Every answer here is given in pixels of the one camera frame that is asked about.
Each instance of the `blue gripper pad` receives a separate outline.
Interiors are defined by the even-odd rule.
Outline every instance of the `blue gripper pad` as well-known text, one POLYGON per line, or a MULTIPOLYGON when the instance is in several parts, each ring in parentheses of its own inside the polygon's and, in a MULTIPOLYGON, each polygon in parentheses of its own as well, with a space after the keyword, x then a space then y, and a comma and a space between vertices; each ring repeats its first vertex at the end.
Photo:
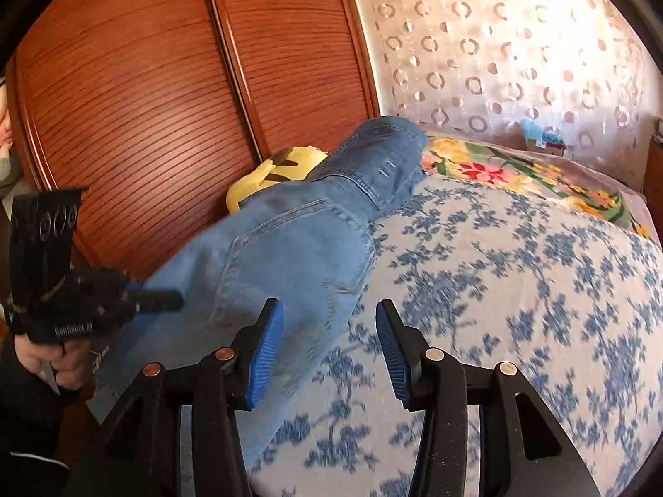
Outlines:
POLYGON ((246 401, 250 409, 255 408, 264 397, 272 375, 276 352, 281 345, 281 338, 283 337, 283 304, 277 299, 270 300, 273 300, 274 303, 269 316, 266 318, 263 334, 258 340, 258 345, 255 348, 249 365, 249 384, 246 401))
POLYGON ((387 370, 389 370, 389 378, 394 388, 394 394, 396 394, 398 400, 406 405, 410 401, 412 371, 401 349, 392 319, 389 318, 389 314, 392 312, 396 312, 396 309, 391 301, 380 301, 375 309, 375 326, 377 328, 377 336, 380 339, 380 345, 382 346, 382 353, 385 355, 385 362, 387 363, 387 370))

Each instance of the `bedsheet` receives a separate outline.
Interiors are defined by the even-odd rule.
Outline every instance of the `bedsheet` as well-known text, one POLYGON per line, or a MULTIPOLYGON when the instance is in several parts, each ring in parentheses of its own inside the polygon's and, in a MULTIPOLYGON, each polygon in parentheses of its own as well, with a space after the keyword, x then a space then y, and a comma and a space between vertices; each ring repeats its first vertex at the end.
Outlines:
POLYGON ((429 174, 535 194, 612 222, 661 246, 642 197, 612 177, 566 158, 432 132, 428 137, 422 167, 429 174))
MULTIPOLYGON (((264 497, 406 496, 423 413, 394 397, 375 333, 393 299, 462 362, 513 361, 602 495, 619 495, 663 427, 663 254, 650 240, 535 195, 430 176, 377 226, 375 270, 345 334, 294 396, 255 465, 264 497)), ((470 411, 465 495, 478 488, 470 411)))

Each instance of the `blue floral bedsheet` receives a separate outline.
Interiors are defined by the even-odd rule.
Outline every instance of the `blue floral bedsheet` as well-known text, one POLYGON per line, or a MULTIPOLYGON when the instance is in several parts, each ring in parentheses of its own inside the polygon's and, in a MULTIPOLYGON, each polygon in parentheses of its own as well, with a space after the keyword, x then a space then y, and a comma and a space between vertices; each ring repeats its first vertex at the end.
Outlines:
MULTIPOLYGON (((663 427, 661 249, 582 212, 442 176, 382 222, 375 244, 345 336, 251 469, 258 495, 407 495, 423 413, 394 397, 375 334, 383 298, 462 362, 516 363, 601 493, 619 495, 663 427)), ((475 496, 470 414, 465 493, 475 496)))

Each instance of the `denim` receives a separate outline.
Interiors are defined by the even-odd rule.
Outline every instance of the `denim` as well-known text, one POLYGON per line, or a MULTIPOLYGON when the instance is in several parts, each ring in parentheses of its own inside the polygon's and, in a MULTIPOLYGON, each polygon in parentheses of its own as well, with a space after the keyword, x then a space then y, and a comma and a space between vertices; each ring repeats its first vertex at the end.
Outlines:
POLYGON ((140 315, 120 330, 95 375, 95 417, 110 412, 148 362, 195 364, 277 297, 285 324, 272 379, 256 409, 237 413, 244 463, 252 465, 344 330, 373 266, 371 225, 423 179, 425 140, 402 118, 366 121, 304 181, 257 192, 190 240, 146 283, 180 290, 184 307, 140 315))

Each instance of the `wardrobe door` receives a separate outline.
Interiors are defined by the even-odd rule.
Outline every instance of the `wardrobe door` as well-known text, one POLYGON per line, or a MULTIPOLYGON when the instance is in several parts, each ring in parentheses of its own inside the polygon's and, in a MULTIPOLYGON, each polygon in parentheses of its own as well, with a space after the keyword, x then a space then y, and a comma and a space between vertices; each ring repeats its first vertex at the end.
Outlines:
POLYGON ((85 186, 88 262, 154 272, 256 166, 207 0, 55 0, 15 55, 25 162, 85 186))
POLYGON ((350 0, 213 0, 263 154, 336 147, 374 115, 350 0))

